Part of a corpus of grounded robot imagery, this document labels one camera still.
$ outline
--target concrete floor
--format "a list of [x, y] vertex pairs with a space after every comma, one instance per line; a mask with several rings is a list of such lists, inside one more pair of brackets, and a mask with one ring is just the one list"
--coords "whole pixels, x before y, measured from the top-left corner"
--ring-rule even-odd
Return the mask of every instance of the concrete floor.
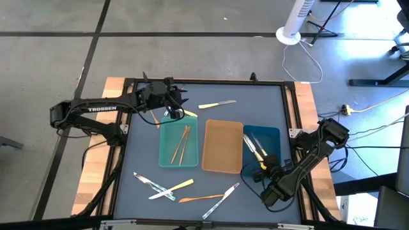
[[[112, 0], [102, 30], [274, 32], [285, 24], [293, 2]], [[94, 31], [103, 4], [103, 0], [4, 0], [0, 31]], [[316, 1], [313, 12], [323, 18], [334, 5]], [[350, 78], [384, 79], [404, 65], [397, 55], [386, 55], [401, 30], [396, 13], [395, 1], [354, 3], [328, 23], [327, 28], [344, 39], [320, 39], [308, 49], [324, 71], [323, 82], [313, 85], [318, 112], [335, 111], [342, 104], [362, 109], [404, 90], [347, 85]], [[306, 23], [301, 29], [315, 31]], [[0, 37], [0, 135], [25, 144], [22, 150], [0, 148], [0, 222], [29, 218], [57, 139], [48, 109], [72, 97], [90, 42], [91, 38]], [[248, 79], [256, 72], [261, 80], [290, 81], [281, 68], [283, 48], [275, 38], [100, 38], [82, 97], [100, 97], [106, 77], [141, 77], [142, 71], [149, 77], [207, 79]], [[286, 57], [288, 70], [299, 80], [319, 78], [299, 45], [289, 47]], [[341, 123], [352, 132], [378, 127], [396, 119], [394, 113], [402, 114], [407, 104], [409, 95], [403, 95], [368, 112], [342, 117]], [[398, 145], [401, 129], [395, 125], [351, 145]], [[70, 215], [87, 146], [87, 139], [68, 141], [45, 218]], [[396, 171], [396, 150], [357, 151], [378, 174]], [[330, 159], [343, 154], [337, 151]], [[370, 176], [372, 172], [350, 152], [347, 166], [333, 179]]]

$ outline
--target yellow cable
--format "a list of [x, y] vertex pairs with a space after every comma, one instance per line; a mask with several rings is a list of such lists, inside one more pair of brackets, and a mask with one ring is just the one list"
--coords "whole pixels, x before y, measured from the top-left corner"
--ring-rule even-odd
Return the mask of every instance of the yellow cable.
[[[347, 9], [347, 7], [349, 7], [354, 1], [355, 1], [355, 0], [350, 1], [350, 3], [348, 3], [347, 6], [345, 6], [345, 8], [343, 8], [343, 9], [342, 9], [340, 12], [338, 12], [336, 15], [332, 16], [329, 20], [331, 20], [331, 19], [337, 17], [338, 15], [340, 15], [340, 14], [341, 14], [345, 9]], [[314, 17], [313, 13], [310, 13], [309, 15], [310, 15], [315, 21], [317, 21], [317, 22], [324, 22], [324, 21], [326, 21], [326, 20], [318, 20], [316, 17]]]
[[356, 111], [356, 110], [351, 109], [351, 112], [365, 112], [365, 111], [368, 111], [369, 109], [373, 109], [373, 108], [375, 108], [376, 106], [378, 106], [378, 105], [380, 105], [380, 104], [382, 104], [382, 103], [384, 103], [384, 102], [389, 101], [390, 99], [393, 99], [393, 98], [395, 98], [395, 97], [397, 97], [397, 96], [400, 96], [400, 95], [406, 93], [407, 91], [409, 91], [409, 89], [403, 91], [402, 93], [400, 93], [400, 94], [398, 94], [398, 95], [395, 95], [395, 96], [392, 96], [392, 97], [390, 97], [390, 98], [388, 98], [388, 99], [385, 99], [385, 100], [379, 102], [379, 103], [376, 104], [376, 105], [369, 106], [369, 107], [366, 108], [366, 109], [362, 109], [362, 110], [359, 110], [359, 111]]

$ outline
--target white cable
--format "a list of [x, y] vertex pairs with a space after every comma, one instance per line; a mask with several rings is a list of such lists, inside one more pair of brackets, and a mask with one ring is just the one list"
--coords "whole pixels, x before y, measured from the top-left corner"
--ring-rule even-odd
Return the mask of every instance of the white cable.
[[375, 134], [375, 133], [379, 132], [380, 130], [383, 130], [383, 129], [385, 129], [385, 128], [388, 128], [389, 126], [393, 125], [395, 122], [397, 122], [397, 121], [399, 121], [399, 120], [405, 118], [407, 115], [409, 115], [409, 112], [408, 112], [407, 114], [401, 116], [400, 118], [396, 119], [396, 120], [393, 121], [392, 123], [389, 123], [387, 126], [385, 126], [385, 127], [383, 127], [383, 128], [380, 128], [380, 129], [378, 129], [378, 130], [375, 130], [374, 132], [368, 133], [368, 134], [366, 134], [366, 135], [363, 135], [363, 136], [360, 136], [360, 137], [357, 137], [357, 138], [348, 140], [348, 142], [356, 141], [356, 140], [358, 140], [358, 139], [361, 139], [361, 138], [367, 137], [367, 136], [369, 136], [369, 135]]
[[[320, 83], [322, 81], [323, 78], [323, 72], [322, 72], [322, 68], [320, 66], [320, 64], [317, 62], [317, 60], [315, 60], [310, 53], [308, 53], [307, 49], [305, 49], [305, 47], [301, 44], [301, 42], [299, 42], [299, 44], [301, 45], [301, 47], [304, 49], [304, 51], [308, 54], [308, 56], [312, 59], [312, 61], [314, 61], [314, 64], [320, 69], [321, 72], [321, 76], [320, 76], [320, 80], [318, 82], [310, 82], [310, 84], [316, 84], [316, 83]], [[286, 49], [287, 49], [288, 45], [284, 48], [284, 50], [282, 51], [282, 68], [284, 69], [284, 71], [294, 80], [294, 81], [299, 81], [296, 78], [294, 78], [288, 71], [287, 69], [284, 67], [284, 61], [286, 60]]]

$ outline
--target orange tray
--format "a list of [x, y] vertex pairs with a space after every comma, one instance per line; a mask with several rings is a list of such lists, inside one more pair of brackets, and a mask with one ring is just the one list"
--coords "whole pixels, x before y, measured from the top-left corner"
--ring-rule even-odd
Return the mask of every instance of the orange tray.
[[204, 135], [202, 168], [238, 174], [243, 162], [243, 124], [209, 119]]

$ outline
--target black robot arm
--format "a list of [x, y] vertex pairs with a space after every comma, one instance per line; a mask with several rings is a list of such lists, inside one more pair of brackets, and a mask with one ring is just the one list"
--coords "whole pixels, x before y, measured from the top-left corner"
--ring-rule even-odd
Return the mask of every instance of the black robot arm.
[[313, 133], [301, 131], [294, 138], [294, 146], [308, 152], [290, 172], [284, 172], [276, 160], [265, 158], [266, 170], [263, 173], [271, 179], [270, 184], [261, 193], [261, 199], [266, 206], [273, 206], [278, 199], [287, 201], [293, 197], [302, 178], [334, 149], [345, 146], [349, 138], [347, 128], [332, 118], [319, 121], [318, 124], [318, 129]]
[[123, 94], [117, 98], [73, 99], [60, 102], [50, 108], [50, 125], [58, 130], [75, 127], [87, 135], [102, 134], [108, 145], [123, 144], [125, 135], [120, 124], [104, 124], [81, 115], [88, 112], [122, 111], [125, 113], [146, 112], [165, 107], [173, 119], [180, 119], [177, 109], [188, 99], [182, 99], [185, 90], [172, 86], [173, 78], [166, 77], [164, 82], [152, 82], [145, 88]]

